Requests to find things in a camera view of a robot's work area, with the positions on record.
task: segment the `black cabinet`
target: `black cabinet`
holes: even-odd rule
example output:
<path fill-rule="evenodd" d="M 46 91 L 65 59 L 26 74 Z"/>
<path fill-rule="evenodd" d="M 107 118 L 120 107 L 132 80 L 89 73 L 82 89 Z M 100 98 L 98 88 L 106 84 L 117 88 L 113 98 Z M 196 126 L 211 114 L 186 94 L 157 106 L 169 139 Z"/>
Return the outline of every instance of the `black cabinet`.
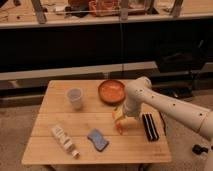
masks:
<path fill-rule="evenodd" d="M 0 30 L 0 72 L 153 61 L 181 48 L 213 56 L 213 19 Z"/>

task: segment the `cable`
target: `cable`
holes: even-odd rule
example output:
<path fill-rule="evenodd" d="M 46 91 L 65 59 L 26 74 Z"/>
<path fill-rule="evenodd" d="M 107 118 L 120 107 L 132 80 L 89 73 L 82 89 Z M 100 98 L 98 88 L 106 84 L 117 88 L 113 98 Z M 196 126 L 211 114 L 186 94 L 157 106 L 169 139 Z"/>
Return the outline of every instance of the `cable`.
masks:
<path fill-rule="evenodd" d="M 164 130 L 164 133 L 166 135 L 166 122 L 162 116 L 162 113 L 159 111 L 159 115 L 160 115 L 160 118 L 161 118 L 161 121 L 163 122 L 163 130 Z"/>
<path fill-rule="evenodd" d="M 119 26 L 120 26 L 120 41 L 121 41 L 121 63 L 122 63 L 122 71 L 121 78 L 124 78 L 124 37 L 123 37 L 123 26 L 121 22 L 121 13 L 119 15 Z"/>

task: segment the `metal frame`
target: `metal frame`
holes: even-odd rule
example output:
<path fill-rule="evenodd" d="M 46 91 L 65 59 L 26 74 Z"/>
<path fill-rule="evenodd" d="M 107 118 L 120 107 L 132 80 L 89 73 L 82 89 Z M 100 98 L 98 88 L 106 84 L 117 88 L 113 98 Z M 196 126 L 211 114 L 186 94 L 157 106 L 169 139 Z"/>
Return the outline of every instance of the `metal frame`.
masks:
<path fill-rule="evenodd" d="M 31 0 L 33 4 L 34 11 L 36 13 L 37 21 L 39 24 L 45 24 L 47 21 L 47 18 L 43 12 L 43 7 L 41 5 L 40 0 Z"/>

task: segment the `table leg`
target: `table leg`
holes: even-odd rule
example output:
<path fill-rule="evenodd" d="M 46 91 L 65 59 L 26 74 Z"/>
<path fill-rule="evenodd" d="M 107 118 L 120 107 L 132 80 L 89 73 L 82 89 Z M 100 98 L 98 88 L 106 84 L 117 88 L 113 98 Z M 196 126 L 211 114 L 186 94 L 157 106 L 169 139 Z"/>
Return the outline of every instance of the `table leg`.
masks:
<path fill-rule="evenodd" d="M 151 166 L 151 163 L 147 163 L 147 164 L 142 163 L 138 166 L 138 171 L 148 171 L 150 166 Z"/>
<path fill-rule="evenodd" d="M 49 171 L 57 171 L 54 167 L 52 167 L 51 165 L 43 165 L 47 170 Z"/>

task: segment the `paper cup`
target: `paper cup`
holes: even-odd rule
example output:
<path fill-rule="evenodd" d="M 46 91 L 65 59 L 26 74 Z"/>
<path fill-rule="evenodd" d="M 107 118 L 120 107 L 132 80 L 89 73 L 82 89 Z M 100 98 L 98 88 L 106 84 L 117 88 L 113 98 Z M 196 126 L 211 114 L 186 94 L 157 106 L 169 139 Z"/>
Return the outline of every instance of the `paper cup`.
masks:
<path fill-rule="evenodd" d="M 79 110 L 82 108 L 82 90 L 80 88 L 72 88 L 68 91 L 67 97 L 73 108 Z"/>

